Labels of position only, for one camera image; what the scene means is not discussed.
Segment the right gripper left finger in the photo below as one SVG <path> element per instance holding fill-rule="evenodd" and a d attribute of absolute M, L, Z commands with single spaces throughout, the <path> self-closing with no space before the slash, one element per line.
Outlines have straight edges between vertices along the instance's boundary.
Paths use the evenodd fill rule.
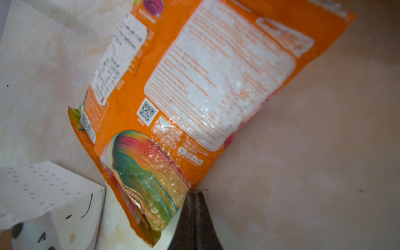
<path fill-rule="evenodd" d="M 195 205 L 194 193 L 186 194 L 175 234 L 168 250 L 195 249 Z"/>

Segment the orange white snack packet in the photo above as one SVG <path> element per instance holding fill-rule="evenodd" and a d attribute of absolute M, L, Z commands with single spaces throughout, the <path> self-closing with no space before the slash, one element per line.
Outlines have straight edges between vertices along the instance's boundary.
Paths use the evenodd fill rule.
<path fill-rule="evenodd" d="M 149 246 L 239 129 L 355 19 L 334 1 L 135 1 L 71 125 Z"/>

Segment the white paper gift bag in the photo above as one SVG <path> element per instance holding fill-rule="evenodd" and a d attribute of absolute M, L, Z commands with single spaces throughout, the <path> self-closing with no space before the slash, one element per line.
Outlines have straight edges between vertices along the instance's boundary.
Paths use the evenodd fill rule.
<path fill-rule="evenodd" d="M 94 250 L 105 194 L 50 161 L 1 167 L 1 231 L 13 250 Z"/>

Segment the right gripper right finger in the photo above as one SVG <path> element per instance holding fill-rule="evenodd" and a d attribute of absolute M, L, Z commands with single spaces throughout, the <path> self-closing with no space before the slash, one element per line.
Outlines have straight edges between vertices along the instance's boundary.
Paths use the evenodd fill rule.
<path fill-rule="evenodd" d="M 195 192 L 195 245 L 197 250 L 223 250 L 203 192 Z"/>

